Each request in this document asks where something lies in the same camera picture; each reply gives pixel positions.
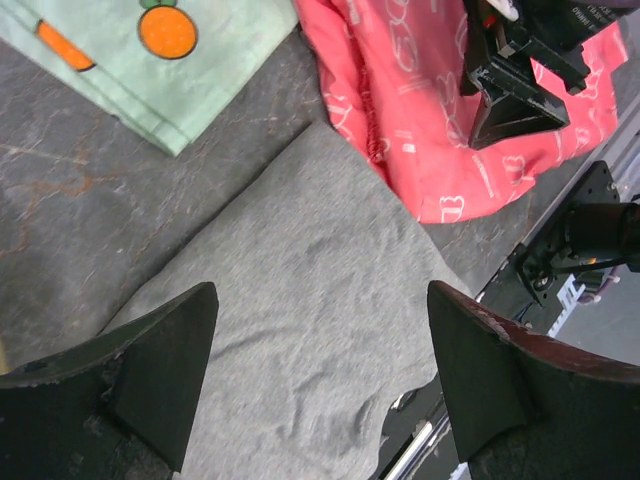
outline gray marble table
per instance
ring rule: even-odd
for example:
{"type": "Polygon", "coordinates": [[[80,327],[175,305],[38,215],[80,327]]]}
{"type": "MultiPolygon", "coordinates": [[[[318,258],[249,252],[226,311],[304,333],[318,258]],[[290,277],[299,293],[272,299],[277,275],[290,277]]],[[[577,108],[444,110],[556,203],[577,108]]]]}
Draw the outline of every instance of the gray marble table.
{"type": "MultiPolygon", "coordinates": [[[[202,137],[169,158],[0,43],[0,332],[9,364],[98,334],[133,293],[313,120],[325,118],[299,31],[202,137]]],[[[579,167],[498,214],[425,227],[473,290],[579,167]]]]}

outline orange circle print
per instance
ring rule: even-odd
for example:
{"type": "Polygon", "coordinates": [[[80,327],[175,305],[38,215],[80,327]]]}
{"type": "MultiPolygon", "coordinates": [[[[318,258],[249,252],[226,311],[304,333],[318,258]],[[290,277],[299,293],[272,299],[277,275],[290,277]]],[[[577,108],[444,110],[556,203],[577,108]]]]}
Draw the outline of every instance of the orange circle print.
{"type": "Polygon", "coordinates": [[[94,66],[93,60],[82,53],[60,32],[41,20],[36,27],[36,35],[65,62],[78,72],[84,72],[94,66]]]}
{"type": "Polygon", "coordinates": [[[189,16],[175,7],[175,1],[146,0],[138,23],[140,41],[160,58],[177,60],[189,55],[198,42],[198,31],[189,16]]]}

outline pink cloth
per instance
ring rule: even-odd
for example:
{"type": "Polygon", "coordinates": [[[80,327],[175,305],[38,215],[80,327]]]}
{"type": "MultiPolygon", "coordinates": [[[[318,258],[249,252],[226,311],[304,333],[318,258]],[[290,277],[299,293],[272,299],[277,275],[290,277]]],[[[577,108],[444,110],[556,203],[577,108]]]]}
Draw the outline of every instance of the pink cloth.
{"type": "Polygon", "coordinates": [[[458,93],[466,47],[462,0],[296,0],[313,44],[331,122],[423,223],[489,215],[540,173],[604,141],[617,124],[611,72],[627,60],[617,25],[585,44],[588,88],[577,96],[535,65],[561,97],[559,132],[467,147],[480,94],[458,93]]]}

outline stone surface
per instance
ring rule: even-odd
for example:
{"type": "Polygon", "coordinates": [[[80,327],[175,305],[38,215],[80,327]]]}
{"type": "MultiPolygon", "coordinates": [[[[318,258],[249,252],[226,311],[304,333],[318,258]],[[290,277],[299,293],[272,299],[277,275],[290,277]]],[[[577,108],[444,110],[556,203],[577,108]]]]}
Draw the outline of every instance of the stone surface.
{"type": "Polygon", "coordinates": [[[295,31],[177,158],[0,42],[0,332],[17,366],[97,334],[314,119],[295,31]]]}

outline light green cloth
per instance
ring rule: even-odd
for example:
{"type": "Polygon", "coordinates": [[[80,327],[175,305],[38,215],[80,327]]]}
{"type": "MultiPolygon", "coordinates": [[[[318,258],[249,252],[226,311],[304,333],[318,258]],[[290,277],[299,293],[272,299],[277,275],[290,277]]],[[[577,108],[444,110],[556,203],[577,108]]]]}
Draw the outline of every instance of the light green cloth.
{"type": "Polygon", "coordinates": [[[194,141],[249,81],[298,19],[291,0],[0,0],[0,37],[173,155],[194,141]],[[197,29],[183,58],[142,43],[144,5],[175,5],[197,29]],[[37,35],[44,20],[95,66],[78,72],[37,35]]]}

